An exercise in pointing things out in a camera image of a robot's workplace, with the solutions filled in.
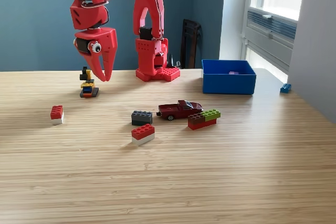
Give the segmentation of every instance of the white wall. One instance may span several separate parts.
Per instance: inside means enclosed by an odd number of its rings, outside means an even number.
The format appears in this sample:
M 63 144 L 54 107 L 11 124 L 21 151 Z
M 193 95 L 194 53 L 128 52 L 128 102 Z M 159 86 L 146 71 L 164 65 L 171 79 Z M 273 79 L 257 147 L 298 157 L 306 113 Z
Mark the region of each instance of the white wall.
M 302 0 L 289 69 L 293 89 L 336 123 L 336 0 Z
M 242 46 L 242 28 L 245 0 L 224 0 L 220 59 L 239 60 Z

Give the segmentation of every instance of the blue box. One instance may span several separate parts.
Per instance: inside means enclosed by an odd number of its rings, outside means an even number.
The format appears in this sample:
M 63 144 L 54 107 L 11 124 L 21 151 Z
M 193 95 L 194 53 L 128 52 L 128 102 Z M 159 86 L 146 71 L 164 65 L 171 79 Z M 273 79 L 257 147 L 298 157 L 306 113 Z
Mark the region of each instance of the blue box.
M 202 60 L 202 67 L 203 93 L 254 94 L 257 75 L 246 60 Z

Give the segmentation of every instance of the red toy truck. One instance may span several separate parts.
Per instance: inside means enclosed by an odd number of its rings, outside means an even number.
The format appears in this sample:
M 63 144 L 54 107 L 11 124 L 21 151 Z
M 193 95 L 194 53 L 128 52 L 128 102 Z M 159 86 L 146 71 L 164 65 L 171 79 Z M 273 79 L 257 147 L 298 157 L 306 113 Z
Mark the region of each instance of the red toy truck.
M 179 100 L 177 104 L 160 105 L 156 115 L 172 121 L 175 118 L 187 118 L 202 111 L 203 108 L 199 103 Z

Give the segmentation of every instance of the blue wall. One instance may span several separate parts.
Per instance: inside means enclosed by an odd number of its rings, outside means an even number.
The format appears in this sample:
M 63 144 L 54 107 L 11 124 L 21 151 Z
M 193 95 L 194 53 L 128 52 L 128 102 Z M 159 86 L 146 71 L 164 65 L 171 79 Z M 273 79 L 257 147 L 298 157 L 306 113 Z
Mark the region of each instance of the blue wall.
M 219 59 L 224 0 L 193 0 L 193 20 L 202 25 L 202 43 L 197 49 L 196 68 L 202 59 Z
M 6 46 L 0 53 L 0 71 L 79 70 L 86 66 L 72 44 L 76 31 L 70 16 L 71 4 L 72 0 L 2 0 L 0 39 Z M 164 5 L 165 37 L 175 60 L 180 58 L 185 18 L 196 20 L 203 27 L 204 40 L 199 50 L 203 58 L 219 57 L 223 0 L 164 0 Z M 111 0 L 107 6 L 107 26 L 115 28 L 118 35 L 114 69 L 138 66 L 133 6 L 134 0 Z

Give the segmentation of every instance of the robotic arm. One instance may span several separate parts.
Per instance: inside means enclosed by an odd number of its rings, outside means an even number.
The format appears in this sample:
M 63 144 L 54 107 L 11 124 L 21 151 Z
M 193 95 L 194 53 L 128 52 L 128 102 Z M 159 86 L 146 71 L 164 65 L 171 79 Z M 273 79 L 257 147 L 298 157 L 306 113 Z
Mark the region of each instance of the robotic arm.
M 109 81 L 111 78 L 118 47 L 115 29 L 100 28 L 109 21 L 108 10 L 104 6 L 107 3 L 108 0 L 74 0 L 70 8 L 74 28 L 85 30 L 75 34 L 74 45 L 88 62 L 92 72 L 102 81 Z M 152 17 L 153 28 L 144 27 L 148 11 Z M 166 69 L 168 40 L 163 38 L 163 20 L 163 0 L 135 0 L 133 28 L 134 33 L 140 35 L 136 39 L 139 54 L 136 75 L 143 81 L 171 81 L 180 76 L 178 69 Z M 99 62 L 101 54 L 105 73 Z

